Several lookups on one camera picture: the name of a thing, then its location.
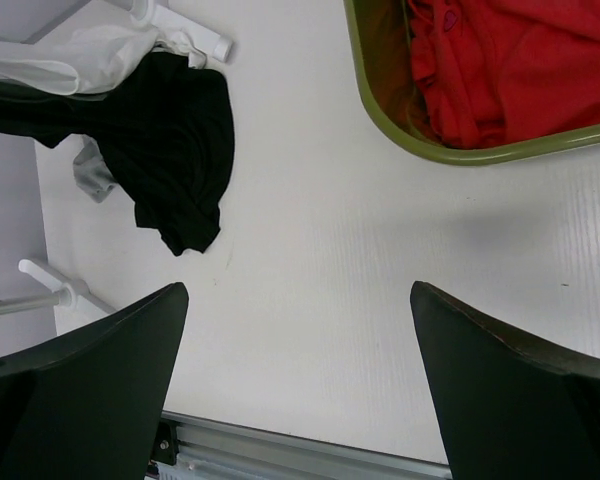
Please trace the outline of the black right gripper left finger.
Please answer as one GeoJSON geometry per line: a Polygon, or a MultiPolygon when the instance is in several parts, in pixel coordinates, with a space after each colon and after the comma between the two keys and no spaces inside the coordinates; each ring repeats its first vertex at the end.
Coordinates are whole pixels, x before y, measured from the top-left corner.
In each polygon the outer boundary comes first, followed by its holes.
{"type": "Polygon", "coordinates": [[[172,283],[0,357],[0,479],[141,479],[183,335],[172,283]]]}

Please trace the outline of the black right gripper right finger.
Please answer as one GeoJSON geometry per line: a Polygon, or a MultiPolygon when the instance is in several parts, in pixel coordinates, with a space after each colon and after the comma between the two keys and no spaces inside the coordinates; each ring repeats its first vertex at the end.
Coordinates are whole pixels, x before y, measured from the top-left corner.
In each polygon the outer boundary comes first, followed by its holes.
{"type": "Polygon", "coordinates": [[[430,283],[410,303],[453,478],[600,479],[599,358],[430,283]]]}

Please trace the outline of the red tank top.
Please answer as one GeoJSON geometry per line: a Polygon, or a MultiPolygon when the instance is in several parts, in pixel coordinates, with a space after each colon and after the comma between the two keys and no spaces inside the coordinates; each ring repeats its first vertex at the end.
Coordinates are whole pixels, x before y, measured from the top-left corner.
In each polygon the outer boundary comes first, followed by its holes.
{"type": "Polygon", "coordinates": [[[600,1],[411,1],[411,67],[443,144],[600,124],[600,1]]]}

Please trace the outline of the black tank top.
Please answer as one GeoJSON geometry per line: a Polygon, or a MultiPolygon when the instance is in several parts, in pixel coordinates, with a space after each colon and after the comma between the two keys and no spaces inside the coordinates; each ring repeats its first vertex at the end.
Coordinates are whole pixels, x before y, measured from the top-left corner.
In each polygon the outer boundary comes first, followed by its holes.
{"type": "Polygon", "coordinates": [[[176,256],[205,252],[220,232],[235,131],[225,76],[166,52],[145,56],[105,94],[60,96],[0,81],[0,133],[53,149],[70,135],[95,141],[135,203],[138,227],[176,256]]]}

